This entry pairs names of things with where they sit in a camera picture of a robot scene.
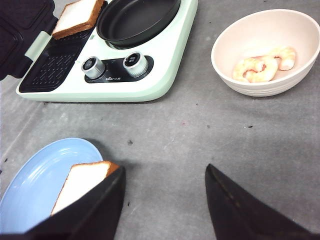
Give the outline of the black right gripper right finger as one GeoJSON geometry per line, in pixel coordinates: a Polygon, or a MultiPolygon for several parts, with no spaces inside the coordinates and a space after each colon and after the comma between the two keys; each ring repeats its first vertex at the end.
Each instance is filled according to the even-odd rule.
{"type": "Polygon", "coordinates": [[[255,198],[212,164],[205,169],[207,205],[218,240],[318,240],[255,198]]]}

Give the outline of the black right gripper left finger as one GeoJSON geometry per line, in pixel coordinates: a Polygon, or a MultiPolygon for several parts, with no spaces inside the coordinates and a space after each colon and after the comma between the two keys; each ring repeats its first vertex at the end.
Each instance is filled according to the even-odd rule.
{"type": "Polygon", "coordinates": [[[25,233],[2,240],[113,240],[122,213],[126,169],[120,166],[101,183],[60,212],[25,233]]]}

